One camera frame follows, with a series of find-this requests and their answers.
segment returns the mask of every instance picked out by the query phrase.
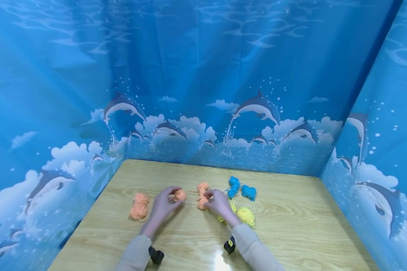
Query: yellow yarn skein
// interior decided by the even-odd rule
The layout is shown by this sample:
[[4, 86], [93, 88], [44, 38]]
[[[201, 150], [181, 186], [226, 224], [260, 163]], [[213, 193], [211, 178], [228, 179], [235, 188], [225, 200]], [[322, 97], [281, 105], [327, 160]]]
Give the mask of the yellow yarn skein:
[[[235, 200], [234, 200], [234, 199], [231, 200], [230, 205], [231, 205], [232, 211], [233, 211], [234, 213], [237, 213], [237, 208], [235, 207]], [[225, 223], [225, 224], [228, 223], [228, 222], [226, 222], [226, 220], [224, 220], [223, 217], [221, 217], [221, 216], [218, 216], [217, 219], [218, 219], [219, 222], [221, 222], [221, 223]]]
[[237, 211], [237, 216], [240, 218], [240, 220], [243, 223], [246, 223], [247, 225], [249, 225], [250, 228], [252, 228], [252, 229], [255, 228], [255, 216], [252, 213], [252, 211], [250, 211], [249, 208], [241, 207]]

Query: sleeve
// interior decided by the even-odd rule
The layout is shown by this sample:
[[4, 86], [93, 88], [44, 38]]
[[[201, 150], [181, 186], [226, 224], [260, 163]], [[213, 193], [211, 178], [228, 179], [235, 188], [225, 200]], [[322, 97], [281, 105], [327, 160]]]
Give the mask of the sleeve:
[[247, 224], [235, 226], [232, 229], [232, 235], [241, 256], [254, 271], [284, 271], [276, 257], [261, 243]]
[[149, 247], [151, 239], [138, 235], [132, 240], [124, 251], [115, 271], [144, 271], [149, 261]]

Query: yarn skein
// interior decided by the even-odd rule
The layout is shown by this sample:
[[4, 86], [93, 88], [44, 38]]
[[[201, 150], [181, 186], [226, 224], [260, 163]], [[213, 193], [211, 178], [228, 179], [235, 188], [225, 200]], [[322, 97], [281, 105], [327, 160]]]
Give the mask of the yarn skein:
[[149, 197], [143, 193], [136, 193], [133, 201], [130, 217], [141, 222], [145, 221], [144, 218], [148, 214]]
[[177, 202], [178, 200], [185, 200], [187, 198], [187, 194], [183, 189], [179, 189], [175, 192], [174, 200]]
[[207, 208], [204, 206], [205, 203], [208, 202], [208, 199], [203, 195], [205, 191], [210, 187], [209, 183], [200, 183], [197, 186], [197, 193], [199, 194], [197, 207], [201, 210], [206, 210]]
[[231, 176], [229, 179], [229, 185], [231, 187], [228, 189], [227, 194], [228, 194], [228, 197], [230, 199], [232, 199], [238, 193], [238, 190], [240, 190], [240, 180], [238, 180], [234, 176]]
[[[235, 207], [235, 200], [234, 200], [234, 199], [231, 200], [230, 205], [231, 205], [232, 211], [236, 214], [236, 213], [237, 213], [237, 208]], [[225, 223], [225, 224], [228, 223], [228, 222], [227, 222], [226, 220], [224, 220], [223, 217], [221, 217], [221, 216], [218, 216], [217, 219], [218, 219], [219, 222], [221, 222], [221, 223]]]
[[255, 228], [255, 216], [249, 208], [241, 207], [237, 211], [237, 216], [243, 223], [249, 225], [250, 228]]
[[241, 186], [241, 196], [248, 198], [250, 201], [255, 201], [257, 190], [254, 187], [243, 185]]

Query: orange yarn skein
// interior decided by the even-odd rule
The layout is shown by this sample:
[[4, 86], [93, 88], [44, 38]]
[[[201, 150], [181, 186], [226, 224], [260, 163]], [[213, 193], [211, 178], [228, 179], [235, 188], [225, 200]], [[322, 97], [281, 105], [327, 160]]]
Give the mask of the orange yarn skein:
[[133, 207], [130, 211], [130, 217], [135, 220], [144, 221], [148, 214], [149, 197], [143, 193], [136, 193], [134, 195]]
[[175, 195], [174, 195], [175, 201], [185, 200], [186, 198], [187, 198], [187, 194], [185, 193], [185, 191], [183, 189], [179, 189], [175, 192]]
[[201, 210], [206, 210], [204, 204], [208, 202], [208, 199], [203, 194], [209, 187], [210, 187], [209, 183], [200, 183], [197, 186], [197, 192], [199, 194], [199, 198], [197, 200], [198, 201], [197, 207]]

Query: blue yarn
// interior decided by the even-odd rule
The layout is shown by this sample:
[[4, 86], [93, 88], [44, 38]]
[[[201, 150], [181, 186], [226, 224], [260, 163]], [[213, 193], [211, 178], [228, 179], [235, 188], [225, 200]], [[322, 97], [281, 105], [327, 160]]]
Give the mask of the blue yarn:
[[229, 179], [229, 185], [231, 187], [228, 189], [228, 197], [232, 199], [238, 193], [238, 190], [240, 190], [240, 180], [231, 176]]
[[255, 201], [257, 196], [257, 190], [254, 187], [248, 187], [247, 185], [241, 186], [241, 196], [249, 198], [250, 201]]

